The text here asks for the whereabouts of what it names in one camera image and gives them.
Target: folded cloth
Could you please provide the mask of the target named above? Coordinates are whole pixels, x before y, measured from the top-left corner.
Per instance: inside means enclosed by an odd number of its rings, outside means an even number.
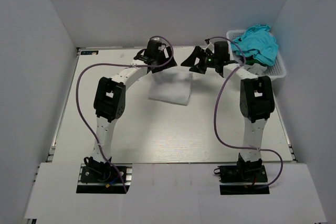
[[[267,25],[251,26],[234,42],[242,49],[246,58],[253,57],[265,65],[273,66],[277,57],[278,45],[269,31],[270,27]],[[231,47],[236,55],[241,56],[235,45],[231,44]]]
[[[148,98],[163,102],[187,105],[193,73],[178,68],[168,68],[152,74]]]
[[[253,65],[244,65],[243,68],[245,68],[250,73],[256,74],[258,76],[262,76],[267,70],[267,67],[264,67],[259,63],[254,63]]]

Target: pile of clothes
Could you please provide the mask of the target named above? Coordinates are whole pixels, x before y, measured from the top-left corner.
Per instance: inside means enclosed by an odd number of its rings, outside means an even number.
[[[234,40],[246,57],[244,68],[259,76],[264,74],[267,67],[273,66],[277,58],[278,45],[269,31],[268,25],[251,26]],[[234,44],[231,43],[231,47],[237,56],[242,55]]]

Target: white laundry basket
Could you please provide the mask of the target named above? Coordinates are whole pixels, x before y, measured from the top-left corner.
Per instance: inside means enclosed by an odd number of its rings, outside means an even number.
[[[230,40],[234,40],[235,38],[241,36],[244,34],[246,30],[231,30],[226,33],[226,37]],[[229,53],[231,60],[237,60],[238,57],[234,52],[232,52],[231,43],[228,41],[229,44]],[[267,70],[265,71],[266,76],[268,76],[272,81],[278,78],[283,78],[286,76],[286,69],[285,65],[282,61],[282,57],[278,51],[277,58],[275,60],[275,64],[272,67],[267,67]]]

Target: gray wall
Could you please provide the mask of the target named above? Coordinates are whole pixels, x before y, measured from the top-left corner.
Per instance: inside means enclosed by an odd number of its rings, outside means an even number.
[[[294,152],[336,223],[336,0],[287,0],[273,26],[287,77],[275,85]]]
[[[0,0],[0,223],[21,223],[76,49],[50,0]]]
[[[175,45],[256,23],[272,25],[286,0],[51,0],[78,47],[143,46],[153,35]]]

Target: teal fabric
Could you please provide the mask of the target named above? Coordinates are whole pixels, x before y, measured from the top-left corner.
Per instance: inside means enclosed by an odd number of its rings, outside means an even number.
[[[275,37],[269,31],[268,25],[251,26],[234,42],[242,49],[246,58],[253,57],[265,65],[273,66],[277,58],[278,45]],[[236,55],[241,56],[235,45],[231,43],[231,47]]]

